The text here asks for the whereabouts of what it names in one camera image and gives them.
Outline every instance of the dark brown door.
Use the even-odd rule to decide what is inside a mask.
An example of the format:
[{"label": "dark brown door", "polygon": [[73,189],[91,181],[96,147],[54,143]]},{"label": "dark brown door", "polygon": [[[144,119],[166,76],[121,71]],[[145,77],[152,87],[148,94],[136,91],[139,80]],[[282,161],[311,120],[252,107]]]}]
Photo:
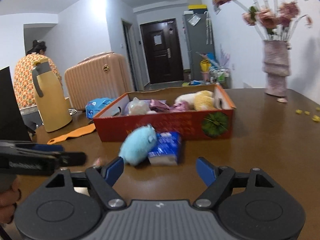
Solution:
[{"label": "dark brown door", "polygon": [[183,80],[180,43],[175,19],[141,25],[150,83]]}]

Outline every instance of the vase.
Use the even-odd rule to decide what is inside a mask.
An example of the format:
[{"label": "vase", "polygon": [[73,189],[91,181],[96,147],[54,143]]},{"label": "vase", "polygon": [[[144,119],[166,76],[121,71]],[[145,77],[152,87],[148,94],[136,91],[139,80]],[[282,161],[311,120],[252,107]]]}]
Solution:
[{"label": "vase", "polygon": [[268,74],[266,94],[285,97],[287,76],[291,75],[289,52],[285,41],[264,41],[263,71]]}]

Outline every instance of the orange patterned shirt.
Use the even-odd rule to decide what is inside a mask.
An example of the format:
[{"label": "orange patterned shirt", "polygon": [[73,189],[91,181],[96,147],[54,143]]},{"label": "orange patterned shirt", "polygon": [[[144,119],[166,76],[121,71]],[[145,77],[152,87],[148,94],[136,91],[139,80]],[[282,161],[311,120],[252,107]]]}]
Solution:
[{"label": "orange patterned shirt", "polygon": [[[32,53],[26,55],[16,65],[14,70],[14,93],[16,95],[17,103],[19,109],[24,109],[26,107],[35,106],[36,101],[33,96],[33,81],[32,81],[32,69],[33,62],[36,60],[41,60],[46,58],[46,56],[41,54]],[[53,73],[57,76],[61,83],[61,76],[53,63],[53,61],[49,59],[49,65],[53,71]]]}]

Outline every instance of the blue plush toy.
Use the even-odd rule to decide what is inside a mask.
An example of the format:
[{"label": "blue plush toy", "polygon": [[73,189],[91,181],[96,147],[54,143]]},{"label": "blue plush toy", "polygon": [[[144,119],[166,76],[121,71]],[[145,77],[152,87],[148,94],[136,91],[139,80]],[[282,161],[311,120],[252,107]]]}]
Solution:
[{"label": "blue plush toy", "polygon": [[119,156],[124,163],[137,166],[148,156],[148,152],[155,147],[157,135],[155,129],[148,124],[130,133],[123,142]]}]

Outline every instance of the yellow plush toy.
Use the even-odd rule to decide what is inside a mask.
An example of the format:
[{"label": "yellow plush toy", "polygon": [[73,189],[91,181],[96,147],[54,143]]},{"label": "yellow plush toy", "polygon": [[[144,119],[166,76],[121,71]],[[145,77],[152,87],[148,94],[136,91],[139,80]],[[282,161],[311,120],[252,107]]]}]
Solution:
[{"label": "yellow plush toy", "polygon": [[214,98],[211,91],[201,91],[195,96],[195,109],[197,111],[214,110]]}]

